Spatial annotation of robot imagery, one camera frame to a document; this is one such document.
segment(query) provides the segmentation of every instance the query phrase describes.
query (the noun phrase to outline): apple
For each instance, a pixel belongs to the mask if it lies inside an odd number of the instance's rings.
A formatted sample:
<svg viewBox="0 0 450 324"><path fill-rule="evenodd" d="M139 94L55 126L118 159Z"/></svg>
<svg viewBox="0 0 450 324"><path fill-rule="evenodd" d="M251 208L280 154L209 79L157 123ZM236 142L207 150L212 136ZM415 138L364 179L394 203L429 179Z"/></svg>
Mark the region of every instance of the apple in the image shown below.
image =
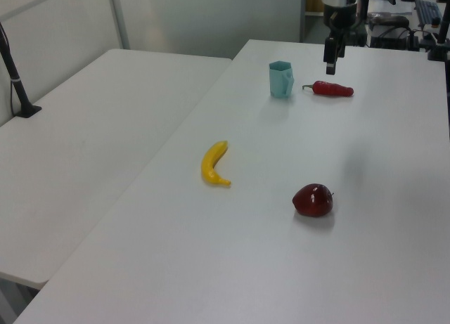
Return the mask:
<svg viewBox="0 0 450 324"><path fill-rule="evenodd" d="M299 214L320 217L333 208L333 196L324 185L311 183L295 194L292 203Z"/></svg>

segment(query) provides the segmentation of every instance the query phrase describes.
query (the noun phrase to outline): banana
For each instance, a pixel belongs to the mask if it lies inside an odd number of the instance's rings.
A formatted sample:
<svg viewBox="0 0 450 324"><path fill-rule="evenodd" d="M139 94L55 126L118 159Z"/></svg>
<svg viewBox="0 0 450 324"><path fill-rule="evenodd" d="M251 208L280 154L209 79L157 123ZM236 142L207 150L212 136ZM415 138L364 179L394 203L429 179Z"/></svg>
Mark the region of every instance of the banana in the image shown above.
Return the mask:
<svg viewBox="0 0 450 324"><path fill-rule="evenodd" d="M218 173L214 170L214 166L220 160L222 155L225 154L226 150L228 150L228 141L219 141L211 146L211 148L205 153L202 160L202 176L206 182L214 185L231 185L231 181L221 178L220 175L218 175Z"/></svg>

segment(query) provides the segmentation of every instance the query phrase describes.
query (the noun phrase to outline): table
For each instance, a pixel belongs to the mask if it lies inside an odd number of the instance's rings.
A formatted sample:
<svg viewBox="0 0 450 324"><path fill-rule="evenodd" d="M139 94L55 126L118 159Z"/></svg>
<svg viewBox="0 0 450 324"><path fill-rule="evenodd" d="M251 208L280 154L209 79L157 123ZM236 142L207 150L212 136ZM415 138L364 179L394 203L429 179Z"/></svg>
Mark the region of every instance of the table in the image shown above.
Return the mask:
<svg viewBox="0 0 450 324"><path fill-rule="evenodd" d="M230 62L111 50L3 125L0 278L40 289Z"/></svg>
<svg viewBox="0 0 450 324"><path fill-rule="evenodd" d="M448 323L444 65L349 47L329 76L322 55L249 41L17 324ZM289 100L269 95L276 60ZM301 90L317 79L354 97ZM200 177L223 139L228 189ZM312 182L334 192L327 217L295 213Z"/></svg>

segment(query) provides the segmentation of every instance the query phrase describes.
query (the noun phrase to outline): cup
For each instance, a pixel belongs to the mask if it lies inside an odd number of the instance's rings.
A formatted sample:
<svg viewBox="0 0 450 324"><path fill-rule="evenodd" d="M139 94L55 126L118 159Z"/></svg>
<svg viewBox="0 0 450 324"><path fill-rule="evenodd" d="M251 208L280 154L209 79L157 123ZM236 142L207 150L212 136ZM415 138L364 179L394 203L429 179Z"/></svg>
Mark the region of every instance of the cup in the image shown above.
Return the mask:
<svg viewBox="0 0 450 324"><path fill-rule="evenodd" d="M275 98L287 98L293 90L293 69L288 62L269 64L270 94Z"/></svg>

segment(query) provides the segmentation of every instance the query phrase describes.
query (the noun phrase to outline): wall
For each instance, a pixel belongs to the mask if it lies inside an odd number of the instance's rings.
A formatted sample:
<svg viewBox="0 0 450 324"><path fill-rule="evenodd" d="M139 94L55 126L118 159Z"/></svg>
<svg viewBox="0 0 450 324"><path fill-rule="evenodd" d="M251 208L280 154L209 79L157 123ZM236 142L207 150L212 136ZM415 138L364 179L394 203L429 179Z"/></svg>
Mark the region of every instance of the wall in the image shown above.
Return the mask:
<svg viewBox="0 0 450 324"><path fill-rule="evenodd" d="M0 21L32 102L120 46L110 0L43 0L12 17L3 15ZM9 75L1 60L0 125L10 118Z"/></svg>
<svg viewBox="0 0 450 324"><path fill-rule="evenodd" d="M234 58L248 39L299 41L302 0L115 0L124 45Z"/></svg>

